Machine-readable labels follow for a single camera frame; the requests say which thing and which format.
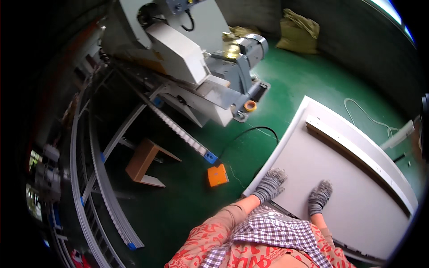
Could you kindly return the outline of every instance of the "window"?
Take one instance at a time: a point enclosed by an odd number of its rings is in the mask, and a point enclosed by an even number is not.
[[[37,163],[41,163],[41,162],[42,162],[42,157],[35,151],[31,150],[30,163],[28,164],[29,166],[28,169],[31,171],[31,169],[35,167]]]
[[[377,4],[379,7],[381,7],[384,11],[386,11],[399,24],[402,24],[401,17],[396,12],[395,8],[393,7],[393,5],[390,3],[389,0],[371,0],[371,1],[373,1],[375,4]]]
[[[387,14],[389,14],[400,26],[400,28],[405,32],[405,34],[414,42],[413,37],[411,36],[410,31],[407,26],[403,23],[401,16],[397,13],[396,9],[393,7],[392,3],[389,0],[367,0],[372,1],[374,4],[383,9]]]
[[[42,206],[40,204],[39,195],[37,191],[33,189],[29,184],[25,187],[25,192],[27,196],[27,207],[29,212],[38,220],[43,221],[42,219]]]
[[[414,39],[413,39],[413,37],[411,36],[410,31],[408,31],[407,26],[405,26],[405,33],[406,33],[406,34],[411,38],[411,40],[413,40],[413,42],[414,42]]]

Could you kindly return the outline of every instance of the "white board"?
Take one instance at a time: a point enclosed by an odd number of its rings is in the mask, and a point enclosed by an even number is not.
[[[385,152],[350,122],[307,96],[244,195],[254,191],[271,167],[285,169],[285,191],[273,201],[295,216],[309,219],[309,193],[322,179],[330,179],[334,192],[323,215],[334,239],[364,255],[387,259],[409,225],[408,215],[380,182],[311,134],[305,122],[308,115],[318,117],[371,157],[395,182],[410,207],[417,208],[417,198],[409,183]]]

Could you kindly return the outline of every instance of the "apron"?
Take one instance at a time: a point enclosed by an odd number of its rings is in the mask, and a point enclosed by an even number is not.
[[[237,225],[223,245],[213,247],[200,267],[219,267],[235,241],[302,250],[320,268],[332,267],[318,249],[308,221],[293,219],[264,205],[254,209],[244,222]]]

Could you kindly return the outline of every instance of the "gloved hand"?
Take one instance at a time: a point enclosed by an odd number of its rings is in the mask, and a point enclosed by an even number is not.
[[[255,191],[252,193],[261,201],[261,204],[265,201],[271,200],[278,196],[284,191],[283,187],[280,187],[286,180],[287,175],[284,173],[284,169],[270,169],[267,174],[264,175]]]
[[[308,213],[313,216],[317,213],[322,213],[323,207],[329,200],[332,194],[332,183],[327,180],[320,182],[319,186],[315,187],[308,197]]]

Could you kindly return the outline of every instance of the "wooden panel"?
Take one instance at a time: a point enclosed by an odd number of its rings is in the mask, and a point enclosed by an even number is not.
[[[140,181],[156,156],[158,149],[150,140],[144,139],[136,148],[125,171],[133,181]]]

